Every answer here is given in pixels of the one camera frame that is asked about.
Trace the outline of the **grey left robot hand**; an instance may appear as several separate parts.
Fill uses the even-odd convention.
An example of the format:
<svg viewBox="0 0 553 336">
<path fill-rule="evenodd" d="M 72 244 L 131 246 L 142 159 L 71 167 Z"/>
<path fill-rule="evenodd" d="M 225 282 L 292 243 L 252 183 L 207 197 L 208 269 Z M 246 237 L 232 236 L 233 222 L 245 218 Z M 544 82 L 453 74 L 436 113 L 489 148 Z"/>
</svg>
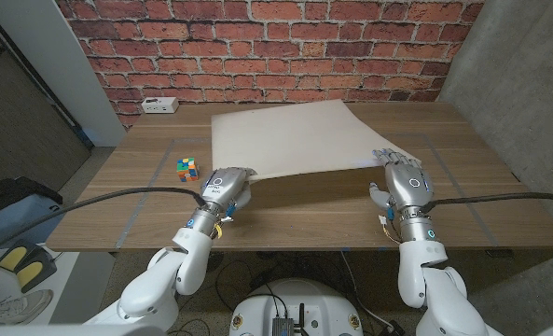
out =
<svg viewBox="0 0 553 336">
<path fill-rule="evenodd" d="M 227 217 L 251 201 L 249 177 L 256 174 L 251 168 L 229 167 L 213 171 L 201 187 L 201 197 L 219 208 Z"/>
</svg>

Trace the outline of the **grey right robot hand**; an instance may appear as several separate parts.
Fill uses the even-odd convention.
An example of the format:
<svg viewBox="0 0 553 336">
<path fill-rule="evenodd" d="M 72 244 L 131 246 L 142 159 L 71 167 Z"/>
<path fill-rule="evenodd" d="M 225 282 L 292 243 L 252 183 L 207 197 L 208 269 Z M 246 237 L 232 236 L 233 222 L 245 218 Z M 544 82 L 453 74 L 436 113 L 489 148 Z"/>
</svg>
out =
<svg viewBox="0 0 553 336">
<path fill-rule="evenodd" d="M 375 149 L 373 155 L 384 167 L 387 191 L 375 182 L 369 184 L 369 196 L 381 209 L 401 212 L 408 207 L 423 207 L 434 196 L 431 177 L 419 162 L 391 148 Z"/>
</svg>

